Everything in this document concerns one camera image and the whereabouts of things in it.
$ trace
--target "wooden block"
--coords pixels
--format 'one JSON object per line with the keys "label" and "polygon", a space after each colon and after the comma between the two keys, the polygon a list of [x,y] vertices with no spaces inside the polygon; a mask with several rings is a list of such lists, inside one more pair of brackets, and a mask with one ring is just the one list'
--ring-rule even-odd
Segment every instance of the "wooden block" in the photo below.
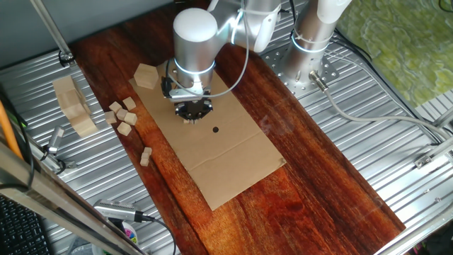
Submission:
{"label": "wooden block", "polygon": [[135,115],[135,113],[126,113],[125,122],[129,125],[135,125],[137,122],[137,115]]}
{"label": "wooden block", "polygon": [[94,132],[98,131],[98,128],[94,125],[94,122],[90,119],[90,116],[86,113],[75,118],[69,119],[69,123],[71,123],[73,129],[81,137],[91,135]]}
{"label": "wooden block", "polygon": [[150,154],[153,152],[153,150],[150,148],[150,147],[145,147],[144,150],[143,150],[143,153],[147,153],[147,154]]}
{"label": "wooden block", "polygon": [[110,106],[108,106],[109,109],[117,113],[122,107],[118,102],[113,102]]}
{"label": "wooden block", "polygon": [[107,124],[116,123],[115,112],[113,110],[105,113],[105,121]]}
{"label": "wooden block", "polygon": [[132,99],[132,97],[128,97],[125,100],[123,100],[122,102],[125,104],[128,111],[130,111],[136,107],[134,99]]}
{"label": "wooden block", "polygon": [[148,164],[149,164],[149,159],[143,159],[143,158],[142,158],[142,159],[140,160],[140,165],[141,165],[141,166],[148,166]]}
{"label": "wooden block", "polygon": [[121,135],[128,136],[132,128],[127,123],[121,123],[118,126],[117,130]]}
{"label": "wooden block", "polygon": [[59,107],[68,119],[88,114],[75,89],[57,94]]}
{"label": "wooden block", "polygon": [[154,89],[159,80],[156,67],[147,64],[139,64],[137,71],[134,74],[135,82],[138,86]]}
{"label": "wooden block", "polygon": [[127,110],[121,108],[121,109],[118,110],[118,112],[116,113],[116,117],[118,118],[118,120],[125,121],[126,114],[127,114]]}
{"label": "wooden block", "polygon": [[87,105],[86,103],[84,103],[84,104],[82,104],[82,106],[84,107],[86,113],[88,113],[88,115],[90,115],[90,114],[91,114],[91,110],[90,110],[90,108],[88,107],[88,105]]}

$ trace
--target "wooden table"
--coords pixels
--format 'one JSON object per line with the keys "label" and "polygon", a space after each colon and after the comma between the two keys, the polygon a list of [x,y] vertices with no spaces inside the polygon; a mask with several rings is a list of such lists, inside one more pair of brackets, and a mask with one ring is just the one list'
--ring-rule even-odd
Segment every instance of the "wooden table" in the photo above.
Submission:
{"label": "wooden table", "polygon": [[[118,135],[183,254],[373,254],[403,224],[256,54],[234,95],[287,164],[211,211],[128,80],[139,63],[173,56],[173,5],[104,30],[71,48],[101,106],[131,96],[139,118]],[[245,50],[225,46],[227,86]],[[144,147],[154,162],[139,165]]]}

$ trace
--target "keyboard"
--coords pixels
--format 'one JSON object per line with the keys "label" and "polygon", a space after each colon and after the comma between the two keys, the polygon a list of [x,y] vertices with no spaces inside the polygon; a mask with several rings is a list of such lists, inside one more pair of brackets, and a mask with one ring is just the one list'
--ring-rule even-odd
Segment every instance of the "keyboard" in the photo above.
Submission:
{"label": "keyboard", "polygon": [[2,195],[0,254],[53,255],[41,217]]}

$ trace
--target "green cloth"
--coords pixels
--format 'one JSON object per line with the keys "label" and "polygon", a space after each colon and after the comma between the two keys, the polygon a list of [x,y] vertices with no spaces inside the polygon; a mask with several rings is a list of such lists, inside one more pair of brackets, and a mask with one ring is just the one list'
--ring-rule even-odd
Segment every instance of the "green cloth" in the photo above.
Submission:
{"label": "green cloth", "polygon": [[338,28],[414,107],[453,89],[453,13],[438,0],[352,0]]}

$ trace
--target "cardboard sheet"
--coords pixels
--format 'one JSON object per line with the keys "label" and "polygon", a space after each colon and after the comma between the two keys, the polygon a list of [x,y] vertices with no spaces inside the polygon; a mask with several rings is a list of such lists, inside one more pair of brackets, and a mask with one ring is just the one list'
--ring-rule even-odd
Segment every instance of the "cardboard sheet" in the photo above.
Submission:
{"label": "cardboard sheet", "polygon": [[[161,77],[163,65],[158,72]],[[134,79],[130,83],[212,210],[285,164],[232,93],[213,98],[214,110],[193,125],[184,124],[175,115],[160,84],[146,89],[137,86]],[[226,89],[214,73],[212,93]]]}

